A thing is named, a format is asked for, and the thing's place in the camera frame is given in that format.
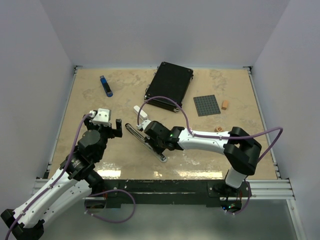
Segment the black and silver stapler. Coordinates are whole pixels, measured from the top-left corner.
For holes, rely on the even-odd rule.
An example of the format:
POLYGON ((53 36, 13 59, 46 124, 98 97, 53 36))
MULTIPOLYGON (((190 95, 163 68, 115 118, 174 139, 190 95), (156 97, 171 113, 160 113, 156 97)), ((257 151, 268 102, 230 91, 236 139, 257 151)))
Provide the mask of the black and silver stapler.
POLYGON ((125 128, 136 138, 142 145, 147 148, 160 162, 166 163, 167 157, 163 154, 164 148, 155 145, 152 139, 143 136, 138 130, 134 129, 130 123, 125 124, 125 128))

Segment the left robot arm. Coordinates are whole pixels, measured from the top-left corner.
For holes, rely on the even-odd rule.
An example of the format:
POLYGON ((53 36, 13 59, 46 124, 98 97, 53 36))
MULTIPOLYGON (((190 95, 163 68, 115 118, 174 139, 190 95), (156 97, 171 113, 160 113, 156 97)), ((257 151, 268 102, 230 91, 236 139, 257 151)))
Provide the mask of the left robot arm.
POLYGON ((122 120, 116 119, 113 128, 106 111, 91 111, 78 126, 83 125, 86 132, 76 131, 69 154, 48 182, 19 207, 1 213, 8 226, 7 239, 14 235, 17 240, 38 240, 55 215, 83 197, 103 192, 104 180, 95 164, 103 158, 108 140, 123 136, 122 120))

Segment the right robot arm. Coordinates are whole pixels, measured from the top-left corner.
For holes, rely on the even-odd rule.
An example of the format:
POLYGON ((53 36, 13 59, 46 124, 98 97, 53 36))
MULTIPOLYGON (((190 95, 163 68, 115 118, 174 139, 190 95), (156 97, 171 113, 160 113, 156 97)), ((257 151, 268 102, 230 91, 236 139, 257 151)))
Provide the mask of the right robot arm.
POLYGON ((262 146, 240 127, 230 131, 189 131, 182 126, 166 128, 158 121, 145 120, 142 124, 145 142, 158 155, 165 150, 202 150, 224 155, 231 168, 227 172, 223 192, 230 197, 240 190, 246 177, 255 174, 262 146))

